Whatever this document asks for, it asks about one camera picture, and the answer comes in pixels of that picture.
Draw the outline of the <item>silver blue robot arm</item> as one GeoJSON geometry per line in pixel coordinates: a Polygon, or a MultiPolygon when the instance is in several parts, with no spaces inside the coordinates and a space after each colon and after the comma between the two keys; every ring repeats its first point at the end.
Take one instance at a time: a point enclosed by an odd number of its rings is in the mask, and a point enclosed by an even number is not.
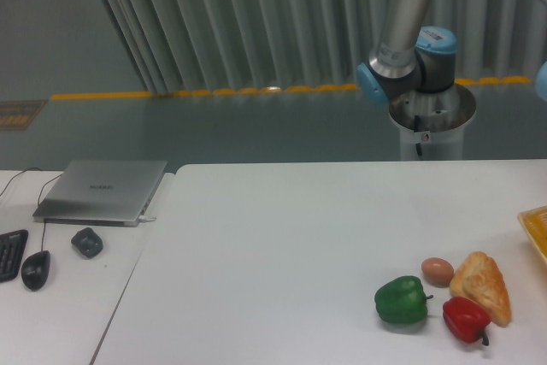
{"type": "Polygon", "coordinates": [[[356,70],[358,85],[373,103],[388,103],[411,91],[433,95],[454,87],[455,36],[441,29],[440,40],[419,43],[430,2],[390,0],[379,40],[356,70]]]}

